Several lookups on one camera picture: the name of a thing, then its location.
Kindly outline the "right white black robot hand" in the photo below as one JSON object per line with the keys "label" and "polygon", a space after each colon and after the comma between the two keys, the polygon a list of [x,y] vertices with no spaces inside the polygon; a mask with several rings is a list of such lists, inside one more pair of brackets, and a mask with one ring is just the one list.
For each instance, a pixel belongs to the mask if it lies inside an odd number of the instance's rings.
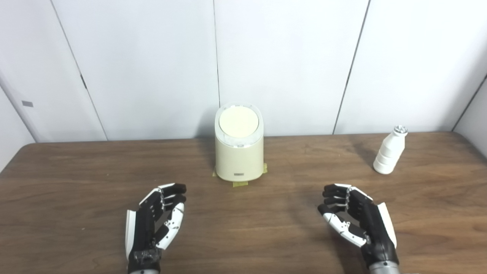
{"label": "right white black robot hand", "polygon": [[318,211],[339,236],[358,247],[371,274],[398,274],[397,239],[386,203],[348,184],[325,185]]}

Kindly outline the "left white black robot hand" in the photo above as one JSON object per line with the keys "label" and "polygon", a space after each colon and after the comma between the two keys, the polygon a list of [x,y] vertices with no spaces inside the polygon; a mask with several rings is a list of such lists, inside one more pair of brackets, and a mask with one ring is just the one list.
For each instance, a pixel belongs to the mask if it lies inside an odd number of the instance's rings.
{"label": "left white black robot hand", "polygon": [[169,183],[152,189],[137,210],[127,210],[125,250],[127,273],[159,274],[162,252],[181,228],[185,184]]}

